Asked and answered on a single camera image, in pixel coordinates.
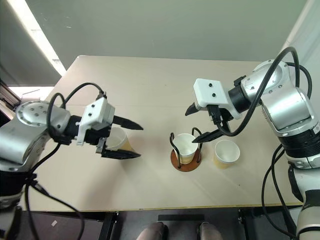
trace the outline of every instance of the shoe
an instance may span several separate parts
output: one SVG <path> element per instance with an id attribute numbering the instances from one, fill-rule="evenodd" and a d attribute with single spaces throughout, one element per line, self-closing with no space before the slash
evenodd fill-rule
<path id="1" fill-rule="evenodd" d="M 136 240 L 167 240 L 168 232 L 168 227 L 158 221 L 145 228 Z"/>
<path id="2" fill-rule="evenodd" d="M 218 229 L 208 222 L 201 223 L 196 232 L 198 240 L 223 240 Z"/>

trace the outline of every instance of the beige table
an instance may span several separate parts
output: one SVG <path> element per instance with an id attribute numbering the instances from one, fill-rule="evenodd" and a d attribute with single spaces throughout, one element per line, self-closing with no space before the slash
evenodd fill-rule
<path id="1" fill-rule="evenodd" d="M 100 85 L 118 116 L 144 127 L 144 131 L 126 130 L 132 147 L 142 156 L 129 160 L 101 158 L 94 146 L 73 143 L 62 146 L 38 169 L 39 182 L 52 195 L 81 211 L 259 206 L 262 180 L 279 144 L 260 108 L 245 130 L 232 138 L 241 150 L 239 161 L 232 167 L 221 170 L 213 164 L 214 145 L 218 140 L 203 145 L 202 163 L 192 172 L 177 171 L 169 159 L 171 132 L 190 133 L 192 127 L 202 132 L 216 129 L 205 111 L 185 116 L 187 107 L 194 101 L 195 79 L 219 80 L 231 89 L 233 80 L 249 74 L 257 64 L 79 56 L 53 93 L 67 96 L 84 82 Z M 86 87 L 70 100 L 67 109 L 81 116 L 96 96 L 94 87 Z M 237 120 L 231 122 L 233 129 L 238 124 Z M 43 156 L 54 147 L 55 143 L 50 141 Z M 276 165 L 278 184 L 285 201 L 297 204 L 287 171 L 283 157 Z M 280 203 L 271 177 L 265 199 L 267 204 Z M 32 210 L 69 210 L 33 190 L 30 202 Z"/>

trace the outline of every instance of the wooden coaster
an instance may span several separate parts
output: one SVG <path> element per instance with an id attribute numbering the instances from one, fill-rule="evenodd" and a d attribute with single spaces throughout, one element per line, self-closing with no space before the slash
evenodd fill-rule
<path id="1" fill-rule="evenodd" d="M 195 151 L 195 154 L 194 154 L 192 161 L 188 164 L 181 163 L 180 164 L 181 168 L 178 168 L 178 160 L 177 160 L 177 156 L 176 156 L 176 153 L 174 150 L 172 150 L 170 158 L 171 158 L 171 163 L 175 169 L 177 169 L 181 172 L 190 172 L 192 170 L 195 170 L 200 165 L 202 156 L 201 156 L 200 150 L 198 148 Z"/>

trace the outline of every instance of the paper cup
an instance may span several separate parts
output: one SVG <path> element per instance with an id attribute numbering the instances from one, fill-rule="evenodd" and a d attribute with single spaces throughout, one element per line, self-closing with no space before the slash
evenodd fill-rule
<path id="1" fill-rule="evenodd" d="M 106 149 L 117 151 L 118 149 L 133 151 L 126 132 L 120 127 L 112 127 L 110 136 L 106 139 Z"/>
<path id="2" fill-rule="evenodd" d="M 230 140 L 218 141 L 214 147 L 215 165 L 220 169 L 226 169 L 240 157 L 240 149 L 237 144 Z"/>
<path id="3" fill-rule="evenodd" d="M 189 133 L 181 133 L 173 139 L 173 144 L 178 148 L 180 153 L 180 163 L 189 164 L 191 163 L 196 150 L 198 149 L 198 143 L 193 143 L 195 136 Z"/>

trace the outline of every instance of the gray wall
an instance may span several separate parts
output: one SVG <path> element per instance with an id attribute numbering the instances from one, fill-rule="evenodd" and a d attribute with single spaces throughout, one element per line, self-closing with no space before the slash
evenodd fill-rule
<path id="1" fill-rule="evenodd" d="M 63 65 L 78 55 L 264 61 L 305 0 L 26 0 Z"/>
<path id="2" fill-rule="evenodd" d="M 0 78 L 10 86 L 54 86 L 60 78 L 6 0 L 0 0 Z"/>
<path id="3" fill-rule="evenodd" d="M 311 103 L 313 109 L 320 117 L 320 1 L 310 1 L 306 11 L 295 26 L 293 35 L 286 43 L 287 46 L 296 48 L 299 63 L 306 67 L 312 78 Z M 293 68 L 291 68 L 292 79 L 295 79 Z M 300 87 L 307 92 L 308 85 L 304 74 L 300 74 Z"/>

